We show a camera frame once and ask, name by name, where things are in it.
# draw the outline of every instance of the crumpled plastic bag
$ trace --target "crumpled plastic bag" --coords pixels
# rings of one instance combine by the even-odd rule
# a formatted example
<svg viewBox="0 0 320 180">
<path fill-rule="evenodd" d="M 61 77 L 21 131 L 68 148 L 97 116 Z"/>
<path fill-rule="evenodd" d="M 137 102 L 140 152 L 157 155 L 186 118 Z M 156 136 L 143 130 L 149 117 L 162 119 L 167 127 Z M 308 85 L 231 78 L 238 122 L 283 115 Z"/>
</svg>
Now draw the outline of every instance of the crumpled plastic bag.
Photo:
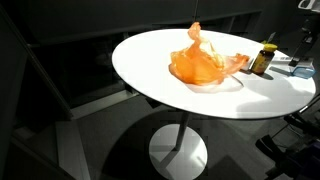
<svg viewBox="0 0 320 180">
<path fill-rule="evenodd" d="M 188 30 L 194 43 L 181 51 L 171 53 L 169 71 L 186 84 L 221 84 L 227 76 L 239 71 L 249 60 L 249 56 L 236 54 L 222 56 L 210 41 L 200 36 L 200 23 L 195 22 Z"/>
</svg>

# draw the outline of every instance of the white round table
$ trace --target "white round table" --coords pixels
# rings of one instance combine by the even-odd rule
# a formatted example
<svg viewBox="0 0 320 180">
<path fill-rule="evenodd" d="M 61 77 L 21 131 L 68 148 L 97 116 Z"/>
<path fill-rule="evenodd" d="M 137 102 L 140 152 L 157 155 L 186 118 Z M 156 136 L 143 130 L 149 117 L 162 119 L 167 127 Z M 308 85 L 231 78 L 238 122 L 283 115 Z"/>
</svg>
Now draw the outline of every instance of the white round table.
<svg viewBox="0 0 320 180">
<path fill-rule="evenodd" d="M 185 85 L 170 74 L 168 65 L 171 52 L 193 43 L 187 31 L 157 30 L 126 39 L 112 55 L 116 72 L 127 84 L 154 100 L 213 117 L 243 120 L 280 117 L 300 110 L 312 100 L 313 79 L 289 76 L 288 65 L 281 63 L 271 63 L 263 76 L 235 73 L 233 76 L 243 86 L 231 78 L 218 88 Z M 202 30 L 201 36 L 209 39 L 222 55 L 242 53 L 255 58 L 263 48 L 260 43 L 224 33 Z M 287 57 L 279 51 L 275 56 Z M 189 118 L 185 113 L 180 126 L 162 127 L 151 139 L 151 162 L 168 179 L 194 179 L 206 165 L 205 144 L 187 127 Z"/>
</svg>

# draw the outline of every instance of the round table base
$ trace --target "round table base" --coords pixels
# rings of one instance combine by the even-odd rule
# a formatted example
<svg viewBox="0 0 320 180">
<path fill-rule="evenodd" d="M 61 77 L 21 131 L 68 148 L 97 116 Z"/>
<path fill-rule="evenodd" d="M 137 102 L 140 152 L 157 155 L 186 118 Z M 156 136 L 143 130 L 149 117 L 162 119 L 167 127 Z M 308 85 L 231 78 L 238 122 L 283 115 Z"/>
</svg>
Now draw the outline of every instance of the round table base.
<svg viewBox="0 0 320 180">
<path fill-rule="evenodd" d="M 199 134 L 187 127 L 181 149 L 176 151 L 178 130 L 179 124 L 167 125 L 152 136 L 149 145 L 151 162 L 167 179 L 195 179 L 207 164 L 207 148 Z"/>
</svg>

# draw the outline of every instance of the jar lid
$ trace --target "jar lid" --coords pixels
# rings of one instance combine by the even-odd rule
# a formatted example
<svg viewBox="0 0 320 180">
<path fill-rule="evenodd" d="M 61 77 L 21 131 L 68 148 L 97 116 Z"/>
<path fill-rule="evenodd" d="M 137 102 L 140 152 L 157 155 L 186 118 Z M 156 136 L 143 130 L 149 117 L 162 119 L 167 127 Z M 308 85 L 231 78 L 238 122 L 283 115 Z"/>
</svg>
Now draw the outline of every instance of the jar lid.
<svg viewBox="0 0 320 180">
<path fill-rule="evenodd" d="M 277 50 L 278 46 L 274 45 L 274 44 L 265 44 L 263 47 L 263 50 L 265 51 L 269 51 L 269 52 L 274 52 L 275 50 Z"/>
</svg>

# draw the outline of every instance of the table top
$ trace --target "table top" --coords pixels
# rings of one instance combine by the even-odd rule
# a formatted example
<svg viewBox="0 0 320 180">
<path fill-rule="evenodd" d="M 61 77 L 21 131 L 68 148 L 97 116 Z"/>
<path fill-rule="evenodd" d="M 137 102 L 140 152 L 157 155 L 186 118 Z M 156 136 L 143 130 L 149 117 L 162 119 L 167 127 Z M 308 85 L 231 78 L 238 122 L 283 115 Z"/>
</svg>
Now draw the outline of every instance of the table top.
<svg viewBox="0 0 320 180">
<path fill-rule="evenodd" d="M 222 55 L 255 58 L 263 45 L 238 36 L 201 30 Z M 187 29 L 156 30 L 132 36 L 113 52 L 119 76 L 140 93 L 185 111 L 231 119 L 265 119 L 300 110 L 315 94 L 312 78 L 289 75 L 289 66 L 271 63 L 263 76 L 237 72 L 220 86 L 186 85 L 169 72 L 170 53 L 190 46 Z M 287 57 L 276 51 L 275 57 Z"/>
</svg>

